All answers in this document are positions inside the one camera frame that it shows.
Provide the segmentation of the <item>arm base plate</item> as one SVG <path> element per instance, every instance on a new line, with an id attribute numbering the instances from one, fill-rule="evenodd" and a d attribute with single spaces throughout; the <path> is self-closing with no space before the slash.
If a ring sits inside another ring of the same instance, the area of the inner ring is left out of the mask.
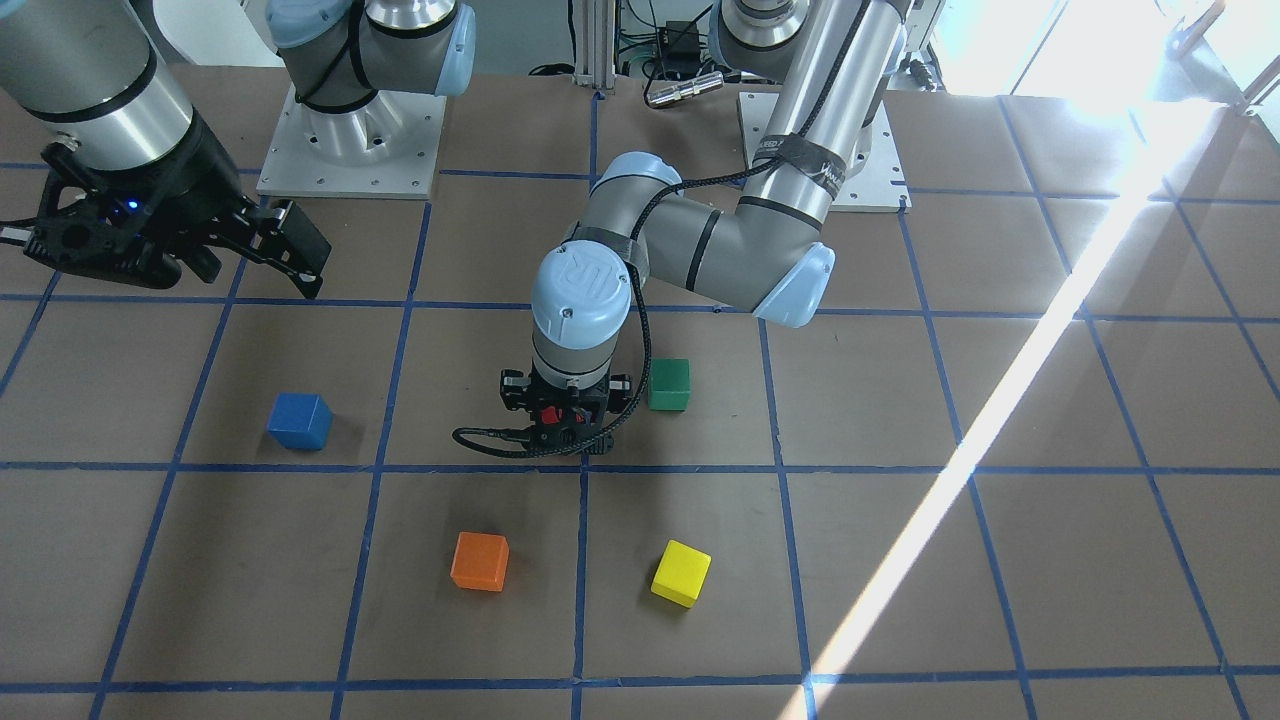
<path id="1" fill-rule="evenodd" d="M 257 191 L 288 199 L 428 200 L 445 97 L 380 92 L 346 114 L 315 111 L 292 90 L 262 161 Z"/>
<path id="2" fill-rule="evenodd" d="M 777 94 L 768 92 L 739 94 L 745 161 L 753 160 L 756 147 L 765 137 L 765 127 L 777 99 Z M 881 106 L 869 128 L 861 132 L 855 160 L 858 173 L 846 179 L 829 206 L 831 211 L 896 213 L 911 209 L 913 201 L 890 127 L 887 106 Z"/>

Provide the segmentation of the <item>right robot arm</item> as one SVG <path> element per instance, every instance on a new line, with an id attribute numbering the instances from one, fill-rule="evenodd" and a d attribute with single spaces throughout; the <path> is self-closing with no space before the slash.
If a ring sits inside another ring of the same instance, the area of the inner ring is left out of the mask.
<path id="1" fill-rule="evenodd" d="M 294 86 L 294 117 L 333 168 L 404 156 L 394 95 L 470 83 L 476 17 L 462 1 L 270 1 L 265 20 Z M 229 152 L 125 1 L 5 1 L 3 90 L 52 133 L 31 218 L 3 242 L 69 275 L 148 290 L 184 270 L 210 283 L 216 249 L 280 272 L 306 297 L 332 247 L 291 200 L 260 208 Z"/>

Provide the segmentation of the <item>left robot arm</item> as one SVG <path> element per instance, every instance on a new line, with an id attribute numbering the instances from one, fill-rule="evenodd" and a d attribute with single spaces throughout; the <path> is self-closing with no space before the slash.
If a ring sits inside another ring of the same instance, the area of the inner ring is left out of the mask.
<path id="1" fill-rule="evenodd" d="M 508 457 L 605 452 L 652 377 L 646 284 L 681 287 L 778 325 L 813 319 L 835 269 L 826 218 L 870 140 L 908 1 L 717 1 L 708 47 L 780 85 L 745 167 L 686 179 L 650 152 L 618 155 L 534 277 L 532 365 L 500 374 L 525 414 L 486 429 Z"/>

